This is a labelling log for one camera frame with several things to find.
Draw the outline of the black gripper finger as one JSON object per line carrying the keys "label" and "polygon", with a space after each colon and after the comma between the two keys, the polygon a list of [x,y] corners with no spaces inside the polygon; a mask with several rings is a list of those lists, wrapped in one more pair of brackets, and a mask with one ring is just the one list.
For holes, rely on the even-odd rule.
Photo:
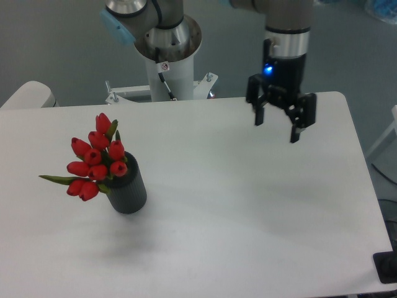
{"label": "black gripper finger", "polygon": [[292,123],[290,142],[296,143],[300,134],[316,122],[317,95],[315,93],[299,94],[293,106],[287,110]]}
{"label": "black gripper finger", "polygon": [[264,123],[264,106],[267,104],[267,81],[262,74],[254,74],[248,79],[246,90],[246,102],[252,105],[255,113],[254,125]]}

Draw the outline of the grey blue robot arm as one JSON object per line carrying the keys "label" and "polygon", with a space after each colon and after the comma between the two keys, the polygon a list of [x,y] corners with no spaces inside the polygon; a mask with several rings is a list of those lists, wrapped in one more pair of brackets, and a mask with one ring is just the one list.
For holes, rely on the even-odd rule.
{"label": "grey blue robot arm", "polygon": [[[292,123],[291,142],[316,121],[314,94],[300,86],[308,51],[312,1],[228,1],[233,9],[265,15],[262,66],[248,79],[246,101],[255,125],[264,108],[283,110]],[[120,43],[132,44],[146,60],[153,101],[207,97],[194,86],[193,57],[202,43],[201,29],[184,12],[182,1],[106,1],[100,17]]]}

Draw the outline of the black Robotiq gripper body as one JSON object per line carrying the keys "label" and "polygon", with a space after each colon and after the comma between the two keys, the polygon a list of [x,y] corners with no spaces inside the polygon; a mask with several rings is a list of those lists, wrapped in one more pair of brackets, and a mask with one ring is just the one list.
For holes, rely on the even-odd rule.
{"label": "black Robotiq gripper body", "polygon": [[274,40],[264,40],[262,105],[271,104],[288,114],[302,114],[306,104],[301,93],[306,54],[280,56],[278,49]]}

